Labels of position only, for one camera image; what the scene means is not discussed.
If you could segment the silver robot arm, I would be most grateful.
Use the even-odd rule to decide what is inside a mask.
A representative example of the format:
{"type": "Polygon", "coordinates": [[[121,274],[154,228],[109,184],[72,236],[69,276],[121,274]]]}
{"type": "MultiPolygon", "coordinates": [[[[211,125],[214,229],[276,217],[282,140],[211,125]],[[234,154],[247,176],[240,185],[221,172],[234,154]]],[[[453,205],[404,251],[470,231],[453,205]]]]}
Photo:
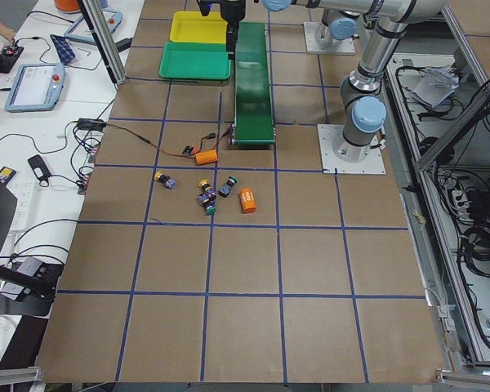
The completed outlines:
{"type": "Polygon", "coordinates": [[[341,99],[346,124],[332,142],[334,154],[344,162],[360,163],[371,149],[373,137],[382,129],[387,109],[375,96],[381,87],[381,78],[406,26],[395,23],[397,7],[391,1],[263,1],[269,11],[283,11],[289,6],[303,5],[323,9],[322,24],[329,36],[338,40],[339,31],[332,13],[348,12],[372,16],[376,23],[358,68],[345,77],[341,84],[341,99]]]}

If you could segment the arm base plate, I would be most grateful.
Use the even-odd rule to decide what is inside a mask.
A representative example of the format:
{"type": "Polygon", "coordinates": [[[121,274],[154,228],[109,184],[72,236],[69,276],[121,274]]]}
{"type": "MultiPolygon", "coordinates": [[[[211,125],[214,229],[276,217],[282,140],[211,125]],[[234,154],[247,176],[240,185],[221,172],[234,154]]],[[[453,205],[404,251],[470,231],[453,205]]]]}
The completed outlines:
{"type": "Polygon", "coordinates": [[[343,125],[319,124],[318,141],[324,174],[384,175],[385,165],[374,136],[370,145],[350,145],[343,135],[343,125]]]}
{"type": "Polygon", "coordinates": [[[305,22],[306,51],[313,54],[353,56],[355,54],[352,36],[356,27],[352,20],[340,18],[330,26],[322,22],[305,22]]]}

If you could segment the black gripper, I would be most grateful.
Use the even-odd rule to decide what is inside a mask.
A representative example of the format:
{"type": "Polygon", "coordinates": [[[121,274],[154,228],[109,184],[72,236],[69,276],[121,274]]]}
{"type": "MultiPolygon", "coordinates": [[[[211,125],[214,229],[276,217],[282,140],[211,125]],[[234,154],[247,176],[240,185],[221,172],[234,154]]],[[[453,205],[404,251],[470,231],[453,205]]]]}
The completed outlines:
{"type": "Polygon", "coordinates": [[[244,0],[197,0],[198,8],[202,16],[208,16],[212,4],[220,7],[220,16],[227,22],[226,27],[226,51],[228,58],[234,60],[236,42],[238,40],[238,25],[245,18],[244,0]]]}

